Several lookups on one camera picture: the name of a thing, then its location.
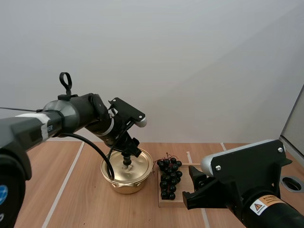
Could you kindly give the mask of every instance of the black cable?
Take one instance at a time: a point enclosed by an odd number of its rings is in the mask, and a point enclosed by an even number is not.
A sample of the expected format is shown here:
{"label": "black cable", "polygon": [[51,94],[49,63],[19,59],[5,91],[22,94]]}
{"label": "black cable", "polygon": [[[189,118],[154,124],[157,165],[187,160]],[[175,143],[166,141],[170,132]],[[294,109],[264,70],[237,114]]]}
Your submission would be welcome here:
{"label": "black cable", "polygon": [[[111,157],[111,154],[112,154],[112,151],[114,150],[114,147],[116,146],[117,142],[122,138],[122,136],[124,135],[124,133],[130,129],[132,127],[132,125],[134,124],[134,122],[130,122],[129,125],[126,126],[126,128],[124,129],[124,131],[119,135],[118,139],[113,143],[113,145],[111,146],[110,148],[110,151],[108,153],[108,160],[110,160],[110,157]],[[109,175],[109,167],[107,166],[106,167],[106,172],[108,173]]]}
{"label": "black cable", "polygon": [[16,110],[16,111],[25,111],[25,112],[38,112],[40,109],[37,110],[30,110],[30,109],[22,109],[22,108],[5,108],[5,107],[0,107],[0,109],[8,109],[8,110]]}
{"label": "black cable", "polygon": [[108,176],[109,176],[110,180],[112,180],[112,181],[114,180],[114,178],[115,178],[114,170],[113,170],[113,167],[112,167],[109,159],[105,156],[105,154],[93,142],[86,139],[85,137],[82,137],[82,136],[80,136],[78,134],[74,134],[74,133],[61,133],[60,135],[80,139],[80,140],[84,141],[85,143],[89,144],[90,146],[92,146],[102,156],[105,163],[107,164],[107,169],[109,169],[110,172],[111,172],[111,173],[108,173]]}

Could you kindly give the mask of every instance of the warning label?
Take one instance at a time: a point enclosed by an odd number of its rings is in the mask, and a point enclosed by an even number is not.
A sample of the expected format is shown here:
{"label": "warning label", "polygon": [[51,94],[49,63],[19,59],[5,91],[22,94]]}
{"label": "warning label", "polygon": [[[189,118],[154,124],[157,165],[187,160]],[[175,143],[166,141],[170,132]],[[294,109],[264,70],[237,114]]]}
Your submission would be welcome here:
{"label": "warning label", "polygon": [[256,200],[251,206],[250,209],[253,210],[257,215],[262,214],[262,212],[267,208],[267,206],[261,202],[259,199]]}
{"label": "warning label", "polygon": [[256,210],[258,211],[262,205],[255,204]]}
{"label": "warning label", "polygon": [[273,195],[262,196],[261,198],[259,198],[259,200],[262,201],[268,207],[276,203],[285,203],[281,201],[278,197]]}
{"label": "warning label", "polygon": [[276,203],[285,203],[281,201],[278,197],[273,195],[266,195],[258,198],[253,204],[250,206],[250,209],[260,216],[264,210],[266,210],[269,206]]}

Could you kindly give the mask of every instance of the wooden cutting board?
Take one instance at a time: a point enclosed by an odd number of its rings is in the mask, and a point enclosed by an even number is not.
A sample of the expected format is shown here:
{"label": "wooden cutting board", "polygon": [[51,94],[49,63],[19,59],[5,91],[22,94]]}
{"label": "wooden cutting board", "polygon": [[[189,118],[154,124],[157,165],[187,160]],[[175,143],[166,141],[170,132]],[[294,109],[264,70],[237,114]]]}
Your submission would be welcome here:
{"label": "wooden cutting board", "polygon": [[[180,182],[176,185],[175,199],[163,199],[161,198],[161,188],[158,185],[158,207],[160,208],[184,208],[185,204],[182,200],[182,192],[188,191],[190,193],[194,192],[193,182],[189,175],[189,166],[193,165],[199,171],[200,164],[182,164],[179,167],[179,171],[182,172],[182,177],[180,178]],[[157,167],[157,175],[158,175],[158,184],[161,182],[161,170]]]}

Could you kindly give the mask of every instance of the white tape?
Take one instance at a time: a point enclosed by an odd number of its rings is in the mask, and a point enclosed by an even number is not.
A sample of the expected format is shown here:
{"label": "white tape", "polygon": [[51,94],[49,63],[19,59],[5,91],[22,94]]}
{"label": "white tape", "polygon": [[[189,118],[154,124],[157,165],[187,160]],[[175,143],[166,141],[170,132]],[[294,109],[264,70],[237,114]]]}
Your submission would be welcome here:
{"label": "white tape", "polygon": [[29,118],[36,118],[39,119],[40,122],[42,123],[41,126],[41,136],[43,141],[48,139],[48,121],[50,120],[50,118],[43,114],[43,113],[26,113],[26,114],[21,114],[21,115],[17,115],[16,117],[29,117]]}

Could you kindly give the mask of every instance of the table surface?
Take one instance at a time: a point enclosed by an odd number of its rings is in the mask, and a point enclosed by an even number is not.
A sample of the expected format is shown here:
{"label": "table surface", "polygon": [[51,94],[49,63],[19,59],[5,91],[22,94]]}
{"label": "table surface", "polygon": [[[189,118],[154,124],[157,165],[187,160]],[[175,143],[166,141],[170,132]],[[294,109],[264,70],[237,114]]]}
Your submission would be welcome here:
{"label": "table surface", "polygon": [[[96,144],[104,153],[108,152],[102,142]],[[244,144],[224,144],[227,150],[241,145]],[[228,209],[159,208],[157,174],[150,175],[139,192],[118,194],[109,188],[100,172],[100,155],[86,144],[81,147],[81,142],[50,141],[28,152],[33,177],[27,181],[15,227],[244,227]],[[140,147],[148,151],[153,160],[164,157],[167,152],[183,163],[189,163],[187,152],[193,163],[199,163],[202,157],[223,151],[220,143],[141,143]],[[303,167],[290,154],[287,153],[287,157],[294,162],[282,168],[282,175],[304,180]],[[304,194],[291,193],[282,185],[280,188],[282,199],[304,214]]]}

